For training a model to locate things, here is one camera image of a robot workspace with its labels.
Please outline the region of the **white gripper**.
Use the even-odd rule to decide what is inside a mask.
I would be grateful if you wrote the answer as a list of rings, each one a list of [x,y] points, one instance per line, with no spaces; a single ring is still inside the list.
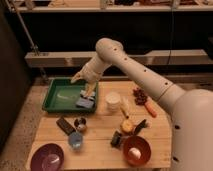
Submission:
[[[77,72],[70,80],[71,83],[75,83],[78,80],[84,79],[88,83],[85,85],[85,97],[88,97],[92,94],[93,90],[96,87],[94,82],[97,82],[100,79],[100,75],[93,71],[87,65],[84,65],[81,71]]]

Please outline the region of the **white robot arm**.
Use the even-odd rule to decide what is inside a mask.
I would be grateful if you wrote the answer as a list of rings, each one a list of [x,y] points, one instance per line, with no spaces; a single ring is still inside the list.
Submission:
[[[85,80],[91,92],[107,68],[118,67],[170,114],[171,171],[213,171],[213,91],[184,90],[130,58],[116,40],[101,38],[95,50],[96,56],[71,81]]]

